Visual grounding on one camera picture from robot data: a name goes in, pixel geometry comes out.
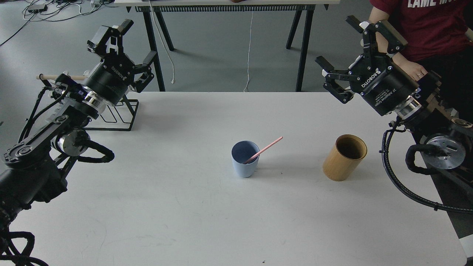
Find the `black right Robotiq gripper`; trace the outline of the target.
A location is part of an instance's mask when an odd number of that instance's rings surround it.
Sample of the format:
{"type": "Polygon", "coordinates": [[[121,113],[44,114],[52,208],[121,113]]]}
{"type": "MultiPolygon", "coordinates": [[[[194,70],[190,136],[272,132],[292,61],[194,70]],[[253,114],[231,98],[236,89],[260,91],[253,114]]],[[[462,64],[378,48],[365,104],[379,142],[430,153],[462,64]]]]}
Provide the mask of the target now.
{"type": "Polygon", "coordinates": [[[336,70],[323,56],[316,57],[323,69],[324,89],[343,104],[358,93],[381,116],[395,112],[411,117],[421,110],[413,96],[418,84],[390,58],[408,46],[404,37],[387,20],[361,22],[348,16],[346,22],[362,34],[363,54],[347,70],[336,70]],[[387,41],[386,51],[380,51],[379,36],[387,41]],[[350,88],[341,87],[337,80],[348,81],[350,88]]]}

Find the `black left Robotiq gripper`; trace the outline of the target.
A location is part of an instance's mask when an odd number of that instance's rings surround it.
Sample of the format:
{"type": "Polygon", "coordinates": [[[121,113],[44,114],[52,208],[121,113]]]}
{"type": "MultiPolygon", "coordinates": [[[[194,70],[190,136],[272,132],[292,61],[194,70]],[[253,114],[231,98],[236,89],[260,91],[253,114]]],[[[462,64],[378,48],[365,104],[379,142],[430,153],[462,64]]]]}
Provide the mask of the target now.
{"type": "Polygon", "coordinates": [[[124,20],[112,27],[102,25],[87,41],[87,49],[100,57],[100,62],[82,83],[112,105],[123,97],[128,86],[141,93],[154,79],[150,65],[157,58],[156,51],[150,51],[142,64],[135,65],[123,51],[123,36],[134,24],[124,20]]]}

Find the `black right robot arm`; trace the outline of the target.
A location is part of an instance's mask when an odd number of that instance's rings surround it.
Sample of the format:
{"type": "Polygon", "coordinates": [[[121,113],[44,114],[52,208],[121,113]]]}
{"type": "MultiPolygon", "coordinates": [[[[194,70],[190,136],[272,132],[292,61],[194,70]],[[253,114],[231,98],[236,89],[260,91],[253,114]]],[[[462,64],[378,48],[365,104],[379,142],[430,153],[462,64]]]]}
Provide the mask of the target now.
{"type": "Polygon", "coordinates": [[[416,137],[417,146],[406,155],[416,173],[440,174],[472,196],[472,123],[460,119],[439,93],[435,72],[414,81],[391,59],[407,41],[387,20],[346,21],[362,34],[363,53],[347,70],[336,70],[323,56],[324,89],[345,104],[359,94],[379,115],[396,113],[400,123],[416,137]]]}

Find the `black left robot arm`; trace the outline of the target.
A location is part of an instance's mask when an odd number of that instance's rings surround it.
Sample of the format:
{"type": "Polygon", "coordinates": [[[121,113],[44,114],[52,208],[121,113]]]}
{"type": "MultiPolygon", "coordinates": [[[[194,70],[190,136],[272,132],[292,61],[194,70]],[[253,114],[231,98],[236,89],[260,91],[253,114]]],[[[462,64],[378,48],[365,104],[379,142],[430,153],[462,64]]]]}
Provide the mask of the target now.
{"type": "Polygon", "coordinates": [[[1,174],[1,260],[15,266],[45,266],[31,256],[34,235],[26,231],[10,231],[19,212],[31,208],[35,201],[48,203],[67,190],[66,177],[76,162],[108,163],[114,153],[90,139],[86,126],[97,119],[105,108],[118,103],[129,105],[129,90],[142,92],[152,81],[151,63],[157,52],[150,51],[143,63],[135,64],[123,50],[123,36],[132,20],[120,25],[101,26],[88,50],[100,57],[99,64],[78,83],[67,74],[52,77],[40,75],[44,83],[39,99],[52,91],[54,101],[48,108],[59,108],[37,132],[31,128],[45,110],[34,105],[18,143],[1,152],[6,170],[1,174]]]}

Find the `person's hand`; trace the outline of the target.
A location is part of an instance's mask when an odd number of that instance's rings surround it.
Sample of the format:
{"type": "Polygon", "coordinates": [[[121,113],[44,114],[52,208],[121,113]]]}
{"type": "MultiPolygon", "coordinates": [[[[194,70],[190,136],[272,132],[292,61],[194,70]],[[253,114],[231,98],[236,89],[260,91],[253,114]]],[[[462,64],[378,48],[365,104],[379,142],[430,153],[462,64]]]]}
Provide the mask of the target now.
{"type": "Polygon", "coordinates": [[[401,69],[414,81],[419,81],[428,74],[428,71],[418,63],[405,61],[400,64],[401,69]]]}

